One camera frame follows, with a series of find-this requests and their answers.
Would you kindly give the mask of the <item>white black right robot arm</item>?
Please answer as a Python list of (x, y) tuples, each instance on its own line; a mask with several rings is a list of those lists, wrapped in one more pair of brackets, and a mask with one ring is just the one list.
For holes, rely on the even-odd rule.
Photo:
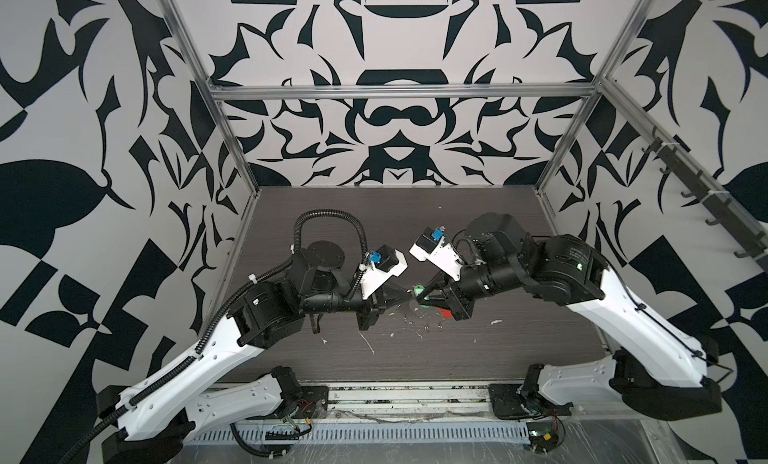
[(522, 289), (589, 320), (617, 345), (592, 362), (533, 364), (522, 385), (489, 388), (503, 420), (567, 415), (575, 404), (621, 403), (644, 416), (678, 421), (721, 412), (721, 387), (708, 370), (719, 363), (709, 338), (684, 333), (631, 291), (597, 250), (573, 235), (536, 241), (508, 214), (486, 213), (464, 231), (466, 261), (443, 228), (426, 229), (410, 253), (438, 273), (418, 295), (421, 304), (471, 317), (475, 303)]

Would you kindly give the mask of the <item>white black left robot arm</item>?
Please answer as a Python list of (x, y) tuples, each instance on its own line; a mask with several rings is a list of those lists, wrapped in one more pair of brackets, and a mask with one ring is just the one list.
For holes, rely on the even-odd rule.
[[(328, 241), (302, 244), (304, 225), (314, 219), (351, 224), (361, 259), (345, 278), (341, 248)], [(325, 314), (352, 313), (360, 331), (373, 326), (389, 308), (407, 301), (409, 291), (391, 283), (408, 267), (404, 254), (390, 246), (370, 248), (364, 227), (353, 215), (335, 209), (301, 214), (293, 228), (290, 257), (260, 276), (251, 276), (215, 312), (198, 341), (170, 364), (140, 383), (101, 392), (99, 423), (62, 457), (71, 463), (109, 427), (101, 444), (106, 463), (165, 463), (198, 434), (246, 417), (289, 416), (302, 398), (293, 371), (278, 366), (250, 384), (210, 393), (228, 372), (298, 333), (305, 322), (319, 332)]]

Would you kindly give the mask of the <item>green key tag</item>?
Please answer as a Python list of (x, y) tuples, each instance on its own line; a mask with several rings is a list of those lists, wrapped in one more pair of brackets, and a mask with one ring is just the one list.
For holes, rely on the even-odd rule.
[[(416, 286), (413, 287), (413, 296), (416, 298), (417, 301), (418, 301), (419, 297), (421, 296), (421, 294), (424, 292), (424, 289), (425, 289), (424, 286), (421, 286), (421, 285), (416, 285)], [(420, 304), (420, 306), (422, 308), (425, 308), (425, 309), (429, 308), (428, 305), (425, 305), (423, 303)]]

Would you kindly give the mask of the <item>red handled wire keyring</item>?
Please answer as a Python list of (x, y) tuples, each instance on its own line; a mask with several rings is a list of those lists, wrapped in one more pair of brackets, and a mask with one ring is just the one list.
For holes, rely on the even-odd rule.
[(441, 332), (445, 323), (453, 320), (450, 311), (421, 305), (415, 300), (399, 304), (392, 314), (398, 323), (418, 335)]

